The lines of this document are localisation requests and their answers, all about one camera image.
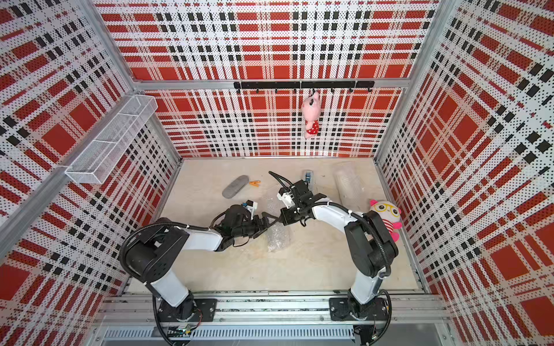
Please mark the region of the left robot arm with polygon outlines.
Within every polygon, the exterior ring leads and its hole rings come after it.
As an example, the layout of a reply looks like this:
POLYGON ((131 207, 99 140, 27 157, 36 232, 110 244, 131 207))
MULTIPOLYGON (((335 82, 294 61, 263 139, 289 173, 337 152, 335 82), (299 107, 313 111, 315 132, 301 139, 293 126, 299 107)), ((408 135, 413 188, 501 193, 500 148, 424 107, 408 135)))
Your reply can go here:
POLYGON ((177 277, 174 263, 181 252, 223 252, 239 247, 237 241, 256 239, 279 222, 269 213, 257 215, 257 204, 248 201, 230 206, 208 227, 193 226, 168 218, 137 229, 123 242, 118 254, 121 267, 153 295, 158 321, 200 321, 207 310, 177 277))

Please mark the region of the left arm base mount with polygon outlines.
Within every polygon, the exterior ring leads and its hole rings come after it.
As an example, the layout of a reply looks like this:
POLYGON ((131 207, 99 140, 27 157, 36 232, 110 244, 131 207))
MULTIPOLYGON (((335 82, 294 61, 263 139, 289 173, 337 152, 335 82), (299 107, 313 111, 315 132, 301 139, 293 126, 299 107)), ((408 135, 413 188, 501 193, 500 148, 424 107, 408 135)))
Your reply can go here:
POLYGON ((157 304, 157 316, 161 322, 211 322, 214 320, 217 300, 213 298, 187 297, 183 303, 173 307, 166 301, 157 304))

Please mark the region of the bubble wrap sheet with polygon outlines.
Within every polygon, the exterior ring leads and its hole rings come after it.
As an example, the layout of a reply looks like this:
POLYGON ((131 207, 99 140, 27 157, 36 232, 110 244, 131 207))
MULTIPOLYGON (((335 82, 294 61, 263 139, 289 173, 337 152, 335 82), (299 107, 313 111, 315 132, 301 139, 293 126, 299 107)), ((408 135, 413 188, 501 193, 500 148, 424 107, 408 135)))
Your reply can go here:
POLYGON ((353 162, 334 164, 333 178, 343 206, 357 211, 366 209, 364 186, 353 162))
POLYGON ((268 220, 272 223, 272 226, 265 232, 269 252, 284 250, 291 244, 290 228, 276 220, 280 217, 283 207, 284 204, 276 196, 268 196, 265 202, 264 211, 270 214, 268 220))

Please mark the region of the clear glass vase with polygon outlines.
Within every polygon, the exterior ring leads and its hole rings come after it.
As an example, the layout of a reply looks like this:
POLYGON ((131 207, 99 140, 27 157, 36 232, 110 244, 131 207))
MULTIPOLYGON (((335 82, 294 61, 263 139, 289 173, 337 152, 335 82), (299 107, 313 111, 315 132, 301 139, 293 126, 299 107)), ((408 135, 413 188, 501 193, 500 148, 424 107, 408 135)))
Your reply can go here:
POLYGON ((282 223, 275 223, 265 234, 269 252, 286 249, 291 243, 290 227, 284 226, 282 223))

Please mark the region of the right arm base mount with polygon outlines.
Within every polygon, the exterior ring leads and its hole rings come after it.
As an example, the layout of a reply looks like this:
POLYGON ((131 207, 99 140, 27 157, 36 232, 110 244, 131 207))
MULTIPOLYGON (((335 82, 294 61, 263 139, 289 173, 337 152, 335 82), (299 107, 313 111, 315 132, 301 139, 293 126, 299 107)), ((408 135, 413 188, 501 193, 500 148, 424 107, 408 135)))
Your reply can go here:
POLYGON ((333 321, 385 321, 388 319, 388 301, 374 298, 360 304, 352 297, 330 298, 330 318, 333 321))

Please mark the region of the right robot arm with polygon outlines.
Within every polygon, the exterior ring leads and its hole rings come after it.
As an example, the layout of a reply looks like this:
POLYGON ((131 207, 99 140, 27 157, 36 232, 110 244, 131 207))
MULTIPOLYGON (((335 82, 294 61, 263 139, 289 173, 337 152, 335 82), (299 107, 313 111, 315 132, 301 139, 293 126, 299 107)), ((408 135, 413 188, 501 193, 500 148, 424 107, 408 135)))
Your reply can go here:
POLYGON ((349 314, 356 320, 367 319, 377 305, 378 296, 383 294, 381 285, 390 277, 392 262, 398 256, 398 247, 384 221, 375 211, 352 211, 324 194, 314 194, 303 180, 292 183, 275 172, 268 174, 281 185, 278 199, 284 207, 280 210, 280 223, 305 225, 312 219, 344 233, 357 269, 348 293, 349 314))

